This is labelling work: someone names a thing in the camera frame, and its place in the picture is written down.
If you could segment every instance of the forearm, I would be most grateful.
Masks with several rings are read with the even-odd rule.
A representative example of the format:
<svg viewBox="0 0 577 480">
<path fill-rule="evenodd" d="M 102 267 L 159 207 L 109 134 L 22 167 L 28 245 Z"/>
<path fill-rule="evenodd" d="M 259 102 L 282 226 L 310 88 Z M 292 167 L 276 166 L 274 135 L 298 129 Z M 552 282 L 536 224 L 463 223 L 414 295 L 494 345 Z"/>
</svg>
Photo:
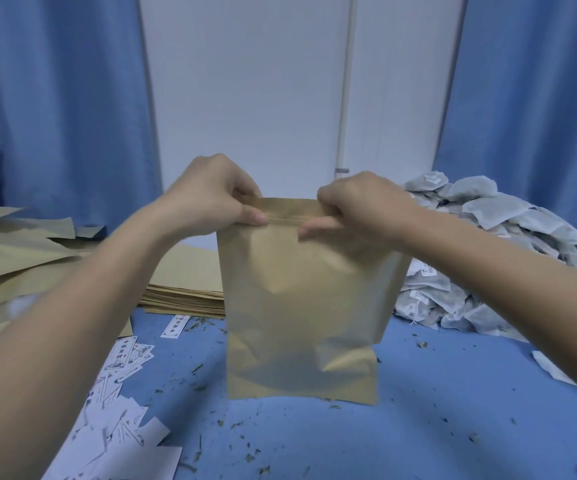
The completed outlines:
<svg viewBox="0 0 577 480">
<path fill-rule="evenodd" d="M 172 244 L 155 230 L 150 210 L 131 217 L 0 334 L 0 478 L 40 478 L 72 427 Z"/>
<path fill-rule="evenodd" d="M 577 382 L 577 269 L 424 210 L 406 248 L 515 325 Z"/>
</svg>

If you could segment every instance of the person's left arm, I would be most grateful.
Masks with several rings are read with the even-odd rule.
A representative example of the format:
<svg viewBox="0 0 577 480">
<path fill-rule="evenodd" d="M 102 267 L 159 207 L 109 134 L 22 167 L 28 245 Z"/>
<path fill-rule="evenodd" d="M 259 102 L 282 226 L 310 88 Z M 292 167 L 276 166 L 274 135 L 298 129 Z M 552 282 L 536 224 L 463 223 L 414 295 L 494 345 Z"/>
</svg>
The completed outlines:
<svg viewBox="0 0 577 480">
<path fill-rule="evenodd" d="M 0 479 L 42 477 L 166 251 L 235 222 L 266 222 L 234 193 L 261 196 L 224 155 L 198 157 L 0 334 Z"/>
</svg>

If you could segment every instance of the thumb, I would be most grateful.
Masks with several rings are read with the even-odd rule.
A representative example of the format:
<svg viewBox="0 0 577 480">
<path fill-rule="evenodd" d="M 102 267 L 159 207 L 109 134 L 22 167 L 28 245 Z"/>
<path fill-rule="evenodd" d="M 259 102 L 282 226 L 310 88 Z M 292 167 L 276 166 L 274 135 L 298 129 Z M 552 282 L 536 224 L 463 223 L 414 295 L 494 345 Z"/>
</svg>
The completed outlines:
<svg viewBox="0 0 577 480">
<path fill-rule="evenodd" d="M 344 224 L 342 224 L 339 217 L 314 217 L 309 219 L 300 226 L 298 230 L 299 237 L 306 237 L 307 235 L 314 234 L 318 231 L 332 231 L 344 229 Z"/>
<path fill-rule="evenodd" d="M 250 205 L 242 204 L 242 211 L 236 222 L 248 224 L 249 226 L 263 226 L 267 223 L 266 214 L 260 209 L 255 209 Z"/>
</svg>

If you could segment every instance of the blue tablecloth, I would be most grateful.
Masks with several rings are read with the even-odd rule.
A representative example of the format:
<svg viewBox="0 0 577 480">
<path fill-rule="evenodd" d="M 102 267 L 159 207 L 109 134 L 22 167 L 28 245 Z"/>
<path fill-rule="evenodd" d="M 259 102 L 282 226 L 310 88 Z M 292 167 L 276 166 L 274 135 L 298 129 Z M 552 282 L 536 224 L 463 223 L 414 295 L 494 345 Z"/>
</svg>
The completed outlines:
<svg viewBox="0 0 577 480">
<path fill-rule="evenodd" d="M 229 401 L 225 323 L 189 330 L 191 321 L 179 339 L 161 339 L 170 319 L 133 314 L 155 358 L 122 394 L 149 406 L 145 420 L 162 420 L 164 443 L 183 446 L 182 462 L 197 468 L 178 468 L 176 480 L 577 479 L 577 387 L 551 379 L 528 344 L 392 319 L 375 347 L 377 405 Z"/>
</svg>

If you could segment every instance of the hand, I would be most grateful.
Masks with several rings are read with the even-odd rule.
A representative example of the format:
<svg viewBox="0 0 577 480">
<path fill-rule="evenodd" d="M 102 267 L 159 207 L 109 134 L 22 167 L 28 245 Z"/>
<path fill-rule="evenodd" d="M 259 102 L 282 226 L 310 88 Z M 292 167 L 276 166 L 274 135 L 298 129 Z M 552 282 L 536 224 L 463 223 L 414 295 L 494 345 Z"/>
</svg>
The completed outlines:
<svg viewBox="0 0 577 480">
<path fill-rule="evenodd" d="M 162 223 L 162 231 L 180 240 L 206 235 L 239 222 L 265 225 L 266 215 L 243 205 L 238 194 L 261 197 L 253 179 L 226 155 L 197 157 L 173 185 L 152 205 Z"/>
<path fill-rule="evenodd" d="M 317 200 L 340 209 L 342 217 L 316 217 L 300 227 L 300 237 L 348 229 L 369 241 L 402 248 L 412 223 L 428 210 L 387 178 L 363 171 L 317 191 Z"/>
</svg>

